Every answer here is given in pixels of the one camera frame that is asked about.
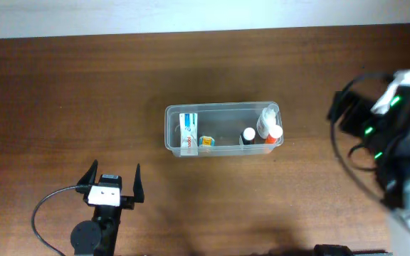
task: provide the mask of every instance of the green led light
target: green led light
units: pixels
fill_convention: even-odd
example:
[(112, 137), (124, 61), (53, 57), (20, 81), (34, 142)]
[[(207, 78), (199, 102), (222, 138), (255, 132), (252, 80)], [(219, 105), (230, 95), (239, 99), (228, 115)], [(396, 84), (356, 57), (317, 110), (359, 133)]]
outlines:
[(382, 155), (382, 152), (377, 153), (376, 156), (374, 156), (374, 159), (378, 159), (379, 157), (381, 157), (381, 155)]
[(391, 100), (390, 102), (390, 107), (393, 107), (396, 103), (398, 103), (401, 100), (400, 96), (396, 96), (395, 98), (393, 98), (393, 100)]
[(364, 134), (368, 135), (368, 134), (372, 133), (373, 131), (374, 131), (373, 127), (368, 127), (368, 128), (365, 129)]

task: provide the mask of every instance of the transparent plastic container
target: transparent plastic container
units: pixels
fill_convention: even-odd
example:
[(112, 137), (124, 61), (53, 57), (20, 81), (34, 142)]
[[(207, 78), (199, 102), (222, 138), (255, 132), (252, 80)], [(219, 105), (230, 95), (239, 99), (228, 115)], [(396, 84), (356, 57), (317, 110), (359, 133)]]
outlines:
[[(179, 128), (180, 113), (197, 113), (198, 133), (210, 136), (215, 140), (215, 146), (199, 146), (198, 156), (238, 156), (251, 154), (268, 154), (284, 142), (284, 135), (274, 144), (265, 144), (265, 140), (257, 134), (257, 120), (263, 109), (275, 102), (238, 102), (213, 103), (195, 105), (172, 105), (165, 110), (164, 142), (168, 150), (177, 157), (181, 155)], [(281, 123), (280, 111), (276, 115), (276, 124)], [(241, 132), (252, 127), (256, 130), (256, 142), (252, 145), (241, 146), (239, 137)]]

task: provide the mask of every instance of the wood grain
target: wood grain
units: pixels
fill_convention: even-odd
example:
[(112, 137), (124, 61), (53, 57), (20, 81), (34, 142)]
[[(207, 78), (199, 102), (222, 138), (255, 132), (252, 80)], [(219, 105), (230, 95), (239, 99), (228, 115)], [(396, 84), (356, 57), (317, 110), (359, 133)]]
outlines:
[[(399, 68), (410, 68), (410, 25), (0, 40), (0, 255), (52, 255), (31, 211), (94, 159), (125, 194), (142, 166), (146, 200), (122, 214), (117, 255), (388, 248), (384, 213), (335, 161), (325, 115), (355, 75)], [(177, 159), (164, 148), (168, 105), (258, 100), (280, 105), (285, 142), (271, 154)], [(36, 223), (72, 255), (70, 232), (92, 214), (67, 192)]]

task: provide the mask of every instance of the white spray nozzle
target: white spray nozzle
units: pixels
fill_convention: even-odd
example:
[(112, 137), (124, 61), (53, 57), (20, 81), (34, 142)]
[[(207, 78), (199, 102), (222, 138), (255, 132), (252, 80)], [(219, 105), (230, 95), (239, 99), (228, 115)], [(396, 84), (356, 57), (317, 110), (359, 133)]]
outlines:
[(278, 113), (279, 107), (275, 104), (270, 104), (267, 107), (267, 110), (265, 112), (265, 118), (266, 119), (272, 119), (276, 117), (276, 113)]

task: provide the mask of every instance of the white bottle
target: white bottle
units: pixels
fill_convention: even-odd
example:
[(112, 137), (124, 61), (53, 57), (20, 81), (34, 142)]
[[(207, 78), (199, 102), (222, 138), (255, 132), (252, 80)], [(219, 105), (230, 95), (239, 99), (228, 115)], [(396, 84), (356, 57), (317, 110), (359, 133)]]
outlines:
[(270, 127), (276, 125), (276, 114), (279, 108), (275, 104), (270, 104), (262, 110), (262, 113), (257, 120), (257, 132), (262, 139), (267, 139)]
[(254, 139), (256, 138), (256, 131), (248, 127), (240, 134), (240, 145), (251, 145), (254, 144)]

